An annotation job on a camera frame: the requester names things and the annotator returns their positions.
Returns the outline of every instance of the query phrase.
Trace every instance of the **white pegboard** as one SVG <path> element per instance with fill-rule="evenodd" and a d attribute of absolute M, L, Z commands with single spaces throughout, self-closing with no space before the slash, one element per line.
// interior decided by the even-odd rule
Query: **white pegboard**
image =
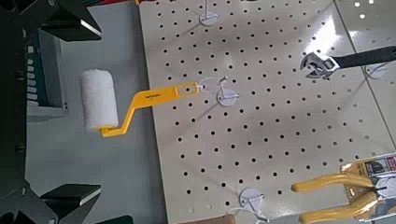
<path fill-rule="evenodd" d="M 228 76 L 225 87 L 240 94 L 230 108 L 211 93 L 154 108 L 169 222 L 221 216 L 238 206 L 244 188 L 265 194 L 269 218 L 346 203 L 341 186 L 290 190 L 393 150 L 359 68 L 331 81 L 299 69 L 313 50 L 353 53 L 333 2 L 209 2 L 219 14 L 210 27 L 198 20 L 204 1 L 140 8 L 151 88 Z"/>
<path fill-rule="evenodd" d="M 396 46 L 396 2 L 393 0 L 337 1 L 341 15 L 357 52 Z M 369 79 L 375 98 L 396 136 L 396 63 L 386 65 L 384 76 Z"/>

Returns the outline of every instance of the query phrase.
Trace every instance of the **gray floor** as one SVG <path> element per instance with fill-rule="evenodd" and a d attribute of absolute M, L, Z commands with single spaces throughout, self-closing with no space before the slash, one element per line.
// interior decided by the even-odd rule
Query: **gray floor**
<path fill-rule="evenodd" d="M 100 68 L 112 73 L 120 118 L 134 93 L 149 88 L 137 8 L 128 3 L 117 4 L 92 8 L 91 13 L 103 30 L 104 39 L 62 43 L 61 74 L 70 114 L 28 125 L 26 178 L 38 195 L 65 183 L 102 185 L 102 195 L 86 223 L 123 215 L 133 216 L 135 223 L 166 223 L 151 111 L 137 111 L 132 128 L 123 137 L 103 139 L 100 134 L 84 130 L 78 82 L 78 75 L 84 70 Z M 297 217 L 273 223 L 297 223 Z"/>

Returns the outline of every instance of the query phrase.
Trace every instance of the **paint roller cover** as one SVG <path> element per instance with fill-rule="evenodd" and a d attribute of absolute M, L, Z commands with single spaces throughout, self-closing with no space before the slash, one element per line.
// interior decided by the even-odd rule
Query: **paint roller cover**
<path fill-rule="evenodd" d="M 113 78 L 107 71 L 89 70 L 80 76 L 84 124 L 88 131 L 119 126 Z"/>

